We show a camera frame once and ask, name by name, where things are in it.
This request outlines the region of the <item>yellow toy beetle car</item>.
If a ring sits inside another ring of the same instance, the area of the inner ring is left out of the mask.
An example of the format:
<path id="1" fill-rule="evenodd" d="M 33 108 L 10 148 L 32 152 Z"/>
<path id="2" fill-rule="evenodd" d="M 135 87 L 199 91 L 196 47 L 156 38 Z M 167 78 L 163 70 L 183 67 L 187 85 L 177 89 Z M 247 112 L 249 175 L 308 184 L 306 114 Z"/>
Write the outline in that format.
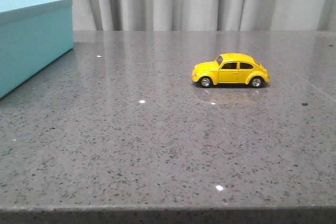
<path id="1" fill-rule="evenodd" d="M 261 88 L 270 82 L 270 77 L 268 70 L 252 56 L 224 53 L 213 61 L 195 65 L 192 80 L 204 88 L 218 84 L 245 84 Z"/>

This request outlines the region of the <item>light blue storage box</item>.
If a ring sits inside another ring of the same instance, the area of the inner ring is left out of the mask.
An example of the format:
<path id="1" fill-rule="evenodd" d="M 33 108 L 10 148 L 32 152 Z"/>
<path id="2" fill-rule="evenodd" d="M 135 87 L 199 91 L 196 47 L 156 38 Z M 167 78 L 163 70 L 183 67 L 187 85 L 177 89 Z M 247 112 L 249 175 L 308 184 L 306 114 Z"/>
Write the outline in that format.
<path id="1" fill-rule="evenodd" d="M 1 96 L 73 47 L 72 0 L 1 0 Z"/>

